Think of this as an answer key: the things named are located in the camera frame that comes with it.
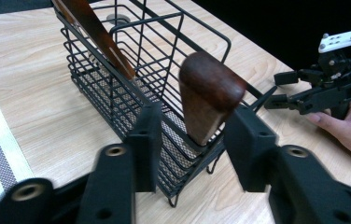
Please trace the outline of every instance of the light wood surface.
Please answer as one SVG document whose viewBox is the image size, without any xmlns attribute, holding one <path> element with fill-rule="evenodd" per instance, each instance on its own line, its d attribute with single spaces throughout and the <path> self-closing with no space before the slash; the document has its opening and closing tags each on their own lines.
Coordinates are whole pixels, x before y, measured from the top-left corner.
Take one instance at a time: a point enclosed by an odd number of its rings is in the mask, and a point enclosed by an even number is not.
<svg viewBox="0 0 351 224">
<path fill-rule="evenodd" d="M 164 1 L 148 1 L 161 12 L 167 10 Z M 175 2 L 232 41 L 226 64 L 258 90 L 269 90 L 274 85 L 273 74 L 289 70 L 191 1 Z M 119 142 L 70 80 L 62 27 L 52 8 L 0 15 L 0 108 L 35 176 L 50 179 L 55 187 L 88 173 L 96 152 Z M 204 38 L 194 27 L 185 32 Z M 217 42 L 206 41 L 209 52 L 223 49 Z M 278 92 L 306 88 L 301 83 Z M 296 111 L 262 109 L 259 115 L 278 133 L 279 145 L 311 149 L 335 179 L 351 186 L 351 154 L 336 139 Z M 177 208 L 171 208 L 159 190 L 137 193 L 137 221 L 273 223 L 267 196 L 243 192 L 225 153 L 213 175 L 202 172 L 187 185 Z"/>
</svg>

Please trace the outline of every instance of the screw hole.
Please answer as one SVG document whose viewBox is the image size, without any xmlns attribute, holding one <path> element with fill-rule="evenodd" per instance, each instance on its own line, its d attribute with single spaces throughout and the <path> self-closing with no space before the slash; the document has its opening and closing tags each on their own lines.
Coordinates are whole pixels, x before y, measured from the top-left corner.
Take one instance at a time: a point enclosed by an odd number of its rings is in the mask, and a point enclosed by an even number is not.
<svg viewBox="0 0 351 224">
<path fill-rule="evenodd" d="M 266 133 L 266 132 L 260 132 L 260 135 L 261 135 L 261 136 L 266 136 L 266 135 L 269 135 L 269 134 Z"/>
<path fill-rule="evenodd" d="M 306 151 L 295 147 L 289 148 L 287 152 L 289 155 L 299 158 L 306 158 L 308 156 Z"/>
<path fill-rule="evenodd" d="M 12 194 L 12 200 L 23 202 L 38 197 L 44 191 L 44 186 L 40 184 L 28 184 L 17 189 Z"/>
<path fill-rule="evenodd" d="M 109 209 L 107 208 L 103 208 L 101 209 L 97 214 L 96 214 L 97 218 L 99 219 L 108 219 L 112 216 L 111 211 L 109 211 Z"/>
<path fill-rule="evenodd" d="M 112 147 L 106 150 L 105 154 L 107 156 L 120 156 L 126 153 L 126 148 L 124 147 Z"/>
<path fill-rule="evenodd" d="M 351 217 L 343 211 L 335 210 L 333 211 L 333 215 L 341 220 L 342 222 L 350 223 L 351 222 Z"/>
</svg>

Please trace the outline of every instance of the wooden utensil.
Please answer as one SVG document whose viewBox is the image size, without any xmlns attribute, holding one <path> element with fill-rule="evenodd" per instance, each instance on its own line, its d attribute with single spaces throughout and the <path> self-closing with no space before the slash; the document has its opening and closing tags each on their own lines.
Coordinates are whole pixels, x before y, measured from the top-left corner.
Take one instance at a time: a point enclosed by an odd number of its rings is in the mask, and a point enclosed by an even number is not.
<svg viewBox="0 0 351 224">
<path fill-rule="evenodd" d="M 182 63 L 179 87 L 187 134 L 204 146 L 242 100 L 246 82 L 206 52 Z"/>
<path fill-rule="evenodd" d="M 85 31 L 97 48 L 124 76 L 129 80 L 134 79 L 135 71 L 132 66 L 86 0 L 53 0 L 53 4 L 70 23 L 77 23 Z"/>
</svg>

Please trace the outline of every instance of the black wire basket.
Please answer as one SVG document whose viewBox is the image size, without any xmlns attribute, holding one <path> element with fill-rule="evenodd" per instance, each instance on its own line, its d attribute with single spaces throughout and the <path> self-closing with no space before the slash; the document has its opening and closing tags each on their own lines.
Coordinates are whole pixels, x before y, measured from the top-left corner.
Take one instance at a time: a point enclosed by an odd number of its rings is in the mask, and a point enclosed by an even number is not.
<svg viewBox="0 0 351 224">
<path fill-rule="evenodd" d="M 207 167 L 207 172 L 212 174 L 215 163 L 211 170 L 209 163 L 217 162 L 225 150 L 221 129 L 205 147 L 196 145 L 186 134 L 178 89 L 179 67 L 189 54 L 207 51 L 209 46 L 198 43 L 199 36 L 196 40 L 190 39 L 183 28 L 188 25 L 198 32 L 204 30 L 202 34 L 210 34 L 215 43 L 222 43 L 223 51 L 218 53 L 216 49 L 215 55 L 222 62 L 228 55 L 231 41 L 171 1 L 165 0 L 172 11 L 164 15 L 157 14 L 149 6 L 150 1 L 122 2 L 124 4 L 113 1 L 111 5 L 93 7 L 93 10 L 134 68 L 135 81 L 127 80 L 87 35 L 55 8 L 58 19 L 64 24 L 61 32 L 69 52 L 68 67 L 79 90 L 120 139 L 133 129 L 143 105 L 161 102 L 163 147 L 158 187 L 175 207 L 182 189 L 203 168 Z M 261 97 L 250 85 L 247 90 L 257 99 Z"/>
</svg>

